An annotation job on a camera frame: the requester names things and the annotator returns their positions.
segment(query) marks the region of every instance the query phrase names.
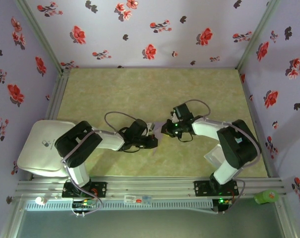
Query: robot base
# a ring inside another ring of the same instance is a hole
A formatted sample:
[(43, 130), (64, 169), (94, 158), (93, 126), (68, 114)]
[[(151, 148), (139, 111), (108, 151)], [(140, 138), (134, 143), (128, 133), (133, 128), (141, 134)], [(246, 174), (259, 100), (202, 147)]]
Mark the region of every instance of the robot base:
[(221, 185), (217, 190), (213, 189), (209, 180), (194, 181), (194, 190), (196, 197), (213, 197), (213, 196), (238, 196), (239, 190), (237, 182), (231, 180)]
[[(107, 183), (106, 182), (88, 182), (82, 187), (84, 190), (95, 194), (100, 198), (106, 197)], [(61, 194), (62, 198), (91, 198), (88, 194), (78, 190), (71, 182), (64, 183)]]

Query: green bottle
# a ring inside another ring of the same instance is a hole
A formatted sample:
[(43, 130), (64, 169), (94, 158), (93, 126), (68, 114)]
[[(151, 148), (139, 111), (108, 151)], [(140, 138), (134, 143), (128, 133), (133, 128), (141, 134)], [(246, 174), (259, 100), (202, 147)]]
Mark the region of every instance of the green bottle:
[(254, 200), (258, 204), (267, 202), (276, 202), (279, 200), (279, 194), (277, 191), (269, 189), (254, 195)]

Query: white robotic arm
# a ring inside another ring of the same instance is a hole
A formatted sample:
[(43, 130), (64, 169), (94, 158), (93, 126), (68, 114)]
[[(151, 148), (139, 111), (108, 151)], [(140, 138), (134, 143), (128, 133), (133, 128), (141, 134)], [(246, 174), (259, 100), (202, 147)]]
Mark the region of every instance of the white robotic arm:
[(191, 136), (203, 135), (220, 141), (225, 161), (210, 177), (210, 185), (215, 191), (231, 181), (247, 162), (260, 158), (260, 147), (242, 120), (228, 123), (209, 120), (204, 116), (194, 117), (185, 103), (175, 107), (171, 116), (172, 119), (162, 126), (163, 134), (181, 141), (182, 134), (188, 132)]
[(90, 182), (84, 162), (95, 149), (130, 152), (128, 149), (132, 146), (139, 149), (155, 148), (158, 140), (154, 135), (149, 135), (152, 127), (152, 124), (137, 119), (130, 127), (118, 132), (108, 132), (82, 121), (58, 138), (55, 147), (63, 158), (62, 162), (72, 181), (77, 186), (84, 187)]

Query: floral wallpaper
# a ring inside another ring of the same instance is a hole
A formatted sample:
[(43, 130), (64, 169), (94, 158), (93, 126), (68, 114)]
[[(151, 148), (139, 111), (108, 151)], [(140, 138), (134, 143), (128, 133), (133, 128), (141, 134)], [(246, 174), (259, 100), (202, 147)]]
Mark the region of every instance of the floral wallpaper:
[(300, 228), (300, 0), (281, 1), (241, 69), (267, 153)]
[(236, 67), (268, 0), (26, 2), (62, 68)]
[(16, 161), (45, 117), (58, 72), (12, 1), (0, 1), (0, 234), (19, 180)]

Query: beige floor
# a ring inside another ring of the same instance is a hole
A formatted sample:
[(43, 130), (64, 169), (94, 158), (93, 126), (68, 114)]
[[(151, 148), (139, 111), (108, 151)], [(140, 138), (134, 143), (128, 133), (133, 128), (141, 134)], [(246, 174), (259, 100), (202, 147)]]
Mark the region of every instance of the beige floor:
[[(105, 122), (108, 111), (128, 113), (146, 122), (166, 121), (173, 107), (197, 98), (212, 109), (209, 118), (244, 120), (254, 132), (239, 74), (231, 69), (73, 69), (66, 86), (58, 119), (88, 121), (92, 126), (112, 131)], [(200, 103), (188, 103), (194, 116), (207, 112)], [(109, 115), (116, 128), (130, 126), (132, 120)], [(91, 176), (210, 176), (215, 168), (204, 155), (216, 140), (195, 136), (191, 143), (163, 136), (155, 154), (143, 150), (128, 154), (95, 150), (86, 161)], [(242, 177), (266, 177), (261, 160), (241, 173)]]

